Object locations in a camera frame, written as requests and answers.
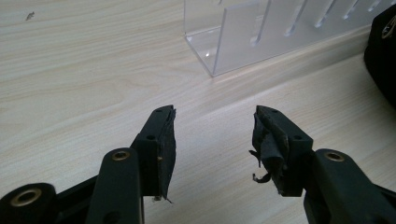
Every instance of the clear acrylic holder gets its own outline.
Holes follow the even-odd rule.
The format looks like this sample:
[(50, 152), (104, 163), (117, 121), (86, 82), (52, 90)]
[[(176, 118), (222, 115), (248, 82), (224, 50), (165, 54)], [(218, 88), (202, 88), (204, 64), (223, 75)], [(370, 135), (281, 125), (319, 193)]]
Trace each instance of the clear acrylic holder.
[(370, 25), (396, 0), (185, 0), (186, 40), (213, 77)]

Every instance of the screw hole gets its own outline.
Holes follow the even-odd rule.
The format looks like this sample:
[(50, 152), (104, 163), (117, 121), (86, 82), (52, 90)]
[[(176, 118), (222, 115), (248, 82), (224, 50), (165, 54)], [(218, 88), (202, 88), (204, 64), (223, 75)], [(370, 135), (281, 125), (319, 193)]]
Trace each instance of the screw hole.
[(154, 135), (148, 135), (146, 138), (147, 138), (148, 140), (154, 140), (154, 139), (155, 139), (155, 136), (154, 136)]
[(344, 157), (335, 152), (326, 152), (325, 156), (331, 161), (343, 161)]
[(11, 200), (11, 205), (14, 207), (22, 207), (33, 203), (41, 196), (41, 189), (27, 189)]
[(109, 212), (103, 217), (103, 224), (116, 224), (120, 221), (119, 212)]
[(130, 154), (127, 151), (118, 151), (113, 154), (112, 159), (113, 161), (122, 161), (127, 159), (129, 156)]

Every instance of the wood grain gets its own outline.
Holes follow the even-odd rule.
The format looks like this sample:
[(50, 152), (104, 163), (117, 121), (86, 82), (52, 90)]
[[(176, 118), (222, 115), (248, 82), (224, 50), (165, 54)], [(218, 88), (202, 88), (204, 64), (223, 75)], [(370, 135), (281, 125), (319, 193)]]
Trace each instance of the wood grain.
[[(30, 13), (35, 15), (26, 20)], [(0, 196), (97, 175), (149, 113), (177, 109), (169, 198), (147, 223), (306, 223), (248, 154), (256, 105), (281, 110), (396, 190), (396, 113), (362, 62), (368, 28), (212, 78), (183, 37), (182, 1), (0, 3)]]

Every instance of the black plastic part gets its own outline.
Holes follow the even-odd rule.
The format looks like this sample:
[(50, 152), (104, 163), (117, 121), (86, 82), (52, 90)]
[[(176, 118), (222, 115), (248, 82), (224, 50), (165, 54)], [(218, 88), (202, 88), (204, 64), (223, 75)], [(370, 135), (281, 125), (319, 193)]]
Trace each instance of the black plastic part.
[(139, 157), (143, 196), (167, 199), (176, 161), (175, 116), (172, 105), (154, 110), (131, 145)]
[(58, 194), (57, 204), (60, 212), (56, 219), (57, 224), (82, 224), (85, 222), (96, 177), (94, 176)]
[(105, 155), (97, 176), (86, 224), (143, 223), (137, 153), (119, 148)]
[[(396, 30), (390, 21), (396, 16), (396, 5), (388, 8), (372, 23), (372, 29), (366, 50), (364, 62), (376, 86), (387, 100), (396, 108), (395, 74), (396, 69)], [(393, 35), (383, 38), (384, 31), (393, 30)]]
[(396, 223), (393, 207), (348, 155), (320, 149), (312, 171), (332, 224)]
[(258, 105), (250, 152), (262, 162), (282, 196), (302, 195), (304, 163), (312, 156), (313, 139), (280, 111)]
[(375, 185), (396, 211), (396, 192)]
[(58, 212), (55, 188), (50, 184), (29, 184), (12, 190), (0, 201), (3, 224), (52, 223)]
[(312, 198), (309, 194), (305, 194), (304, 210), (309, 224), (330, 223), (331, 215), (324, 201)]

